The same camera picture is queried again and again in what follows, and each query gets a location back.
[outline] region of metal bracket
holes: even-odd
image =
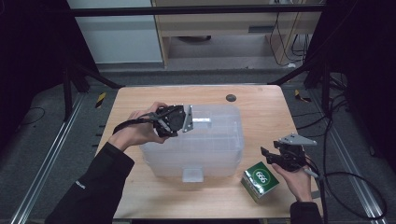
[[[318,144],[317,141],[302,137],[297,133],[291,133],[283,138],[279,138],[278,142],[291,146],[316,146]]]
[[[188,111],[186,113],[186,118],[184,118],[182,132],[186,133],[194,129],[194,124],[192,122],[192,105],[187,106]]]

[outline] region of printed logo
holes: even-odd
[[[79,183],[79,181],[76,181],[76,184],[77,184],[80,188],[82,188],[82,189],[85,189],[85,188],[86,188],[83,184]]]
[[[271,182],[270,174],[263,169],[258,169],[253,172],[253,179],[261,186],[266,186]]]

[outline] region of aluminum rail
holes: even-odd
[[[317,108],[319,111],[322,112],[321,106],[320,106],[320,100],[318,93],[316,91],[310,91],[308,90],[310,95],[312,96],[313,101],[315,102]],[[338,157],[341,160],[341,163],[343,163],[344,169],[347,172],[350,172],[355,175],[362,176],[361,171],[359,170],[358,166],[355,164],[353,161],[352,157],[347,151],[347,147],[344,145],[344,142],[340,136],[340,134],[337,132],[335,127],[332,127],[329,131],[329,137],[332,139],[332,142],[334,143],[334,149],[338,154]],[[378,204],[378,202],[375,199],[374,194],[370,190],[370,188],[367,186],[367,184],[363,181],[358,180],[357,178],[350,178],[350,182],[358,195],[361,205],[363,206],[364,211],[366,212],[368,217],[379,217],[381,216],[382,210]],[[379,220],[372,220],[371,221],[373,224],[387,224],[386,218],[382,218]]]
[[[143,16],[143,15],[179,15],[179,14],[223,14],[223,13],[265,13],[265,12],[318,12],[337,9],[323,4],[294,5],[249,5],[249,6],[194,6],[194,7],[113,7],[113,8],[42,8],[46,14],[74,17],[106,16]]]
[[[48,175],[50,174],[50,170],[52,169],[53,164],[58,157],[59,152],[61,151],[62,145],[66,139],[66,136],[69,134],[71,127],[73,126],[74,121],[76,120],[76,116],[78,111],[81,108],[81,103],[83,102],[85,97],[84,93],[79,93],[77,99],[75,101],[75,105],[73,106],[75,109],[71,114],[69,120],[65,121],[62,125],[58,135],[52,143],[51,148],[49,149],[49,153],[47,154],[46,159],[44,159],[40,170],[35,176],[35,180],[27,191],[23,201],[18,207],[17,211],[14,213],[11,224],[22,224],[25,223],[27,218],[32,211],[33,206],[35,205],[35,201],[40,194],[40,191],[43,189],[44,184],[47,180]]]

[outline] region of wrist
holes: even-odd
[[[113,145],[113,147],[119,149],[120,151],[125,151],[126,148],[128,148],[127,141],[124,140],[122,135],[117,133],[111,135],[107,142]]]
[[[297,199],[297,202],[300,202],[300,203],[312,203],[314,201],[312,199],[311,195],[305,195],[305,196],[299,196],[299,197],[296,196],[296,199]]]

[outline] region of hand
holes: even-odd
[[[311,196],[311,175],[304,171],[304,169],[308,169],[308,166],[296,172],[286,171],[275,163],[272,166],[286,180],[291,193],[294,194],[298,202],[313,202]]]
[[[128,119],[138,119],[144,114],[157,111],[159,107],[167,106],[168,105],[164,103],[155,102],[147,110],[138,110],[132,112],[131,116],[129,116]],[[156,142],[162,144],[163,142],[165,142],[166,139],[167,137],[161,138],[154,132],[152,123],[140,123],[130,125],[114,133],[108,139],[108,143],[118,148],[119,150],[124,151],[130,146],[142,145],[147,142]]]

